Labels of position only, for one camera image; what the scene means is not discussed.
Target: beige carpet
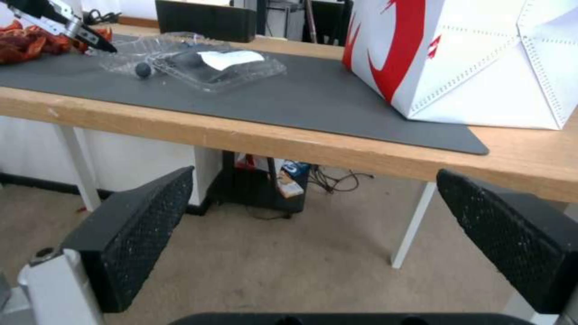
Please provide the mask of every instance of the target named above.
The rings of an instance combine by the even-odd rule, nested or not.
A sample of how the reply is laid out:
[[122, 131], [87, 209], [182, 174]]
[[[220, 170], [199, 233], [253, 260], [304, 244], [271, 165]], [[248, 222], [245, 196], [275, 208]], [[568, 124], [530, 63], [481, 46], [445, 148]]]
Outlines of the beige carpet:
[[[167, 324], [191, 313], [499, 312], [512, 287], [462, 233], [436, 194], [403, 268], [397, 247], [420, 182], [362, 180], [352, 193], [310, 186], [292, 220], [244, 206], [185, 215], [130, 309], [109, 324]], [[12, 284], [29, 256], [56, 245], [86, 213], [80, 197], [0, 190], [0, 266]]]

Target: white box with red design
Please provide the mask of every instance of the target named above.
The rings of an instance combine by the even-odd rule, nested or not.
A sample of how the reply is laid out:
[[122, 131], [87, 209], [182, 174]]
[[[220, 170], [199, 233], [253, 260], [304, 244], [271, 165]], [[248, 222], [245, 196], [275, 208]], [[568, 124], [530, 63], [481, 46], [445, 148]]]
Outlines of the white box with red design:
[[560, 130], [578, 0], [355, 1], [343, 63], [408, 119]]

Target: gray desk mat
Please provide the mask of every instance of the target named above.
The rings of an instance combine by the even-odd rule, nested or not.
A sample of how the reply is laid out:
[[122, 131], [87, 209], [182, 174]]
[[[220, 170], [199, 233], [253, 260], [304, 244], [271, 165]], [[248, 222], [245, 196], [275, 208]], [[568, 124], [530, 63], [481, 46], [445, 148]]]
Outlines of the gray desk mat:
[[487, 154], [464, 125], [409, 121], [336, 60], [271, 54], [287, 74], [226, 93], [205, 93], [168, 75], [146, 80], [103, 70], [78, 54], [0, 66], [0, 86], [228, 119]]

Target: white desk leg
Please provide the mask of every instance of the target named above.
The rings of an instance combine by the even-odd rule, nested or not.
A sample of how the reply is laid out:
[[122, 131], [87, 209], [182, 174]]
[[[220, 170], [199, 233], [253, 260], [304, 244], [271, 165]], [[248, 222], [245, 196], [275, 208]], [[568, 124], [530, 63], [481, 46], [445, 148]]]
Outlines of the white desk leg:
[[537, 313], [518, 291], [510, 296], [503, 313], [536, 325], [553, 325], [558, 319], [558, 315]]
[[412, 220], [407, 227], [405, 236], [403, 236], [401, 245], [399, 246], [397, 253], [391, 259], [391, 266], [393, 268], [401, 268], [403, 260], [405, 259], [407, 251], [409, 250], [409, 246], [412, 245], [413, 238], [416, 236], [417, 229], [420, 227], [421, 220], [424, 218], [425, 211], [428, 208], [429, 202], [431, 201], [435, 190], [435, 182], [427, 182], [425, 184], [424, 191], [419, 202], [417, 203], [416, 211], [413, 213]]
[[54, 124], [56, 136], [62, 144], [62, 149], [69, 161], [71, 169], [75, 174], [76, 185], [84, 205], [88, 211], [94, 211], [100, 204], [101, 199], [98, 197], [97, 189], [88, 170], [88, 166], [78, 139], [76, 138], [74, 128], [65, 125]]

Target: desk surface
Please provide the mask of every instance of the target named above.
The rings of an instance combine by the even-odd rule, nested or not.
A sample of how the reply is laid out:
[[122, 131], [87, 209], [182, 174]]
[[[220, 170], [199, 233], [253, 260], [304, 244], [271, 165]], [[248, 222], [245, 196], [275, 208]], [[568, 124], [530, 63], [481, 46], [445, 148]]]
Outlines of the desk surface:
[[[114, 30], [158, 33], [123, 25]], [[336, 60], [343, 51], [267, 38], [241, 46]], [[483, 157], [5, 87], [0, 87], [0, 115], [420, 180], [434, 180], [440, 168], [451, 168], [546, 199], [578, 202], [577, 114], [563, 131], [471, 127], [490, 148]]]

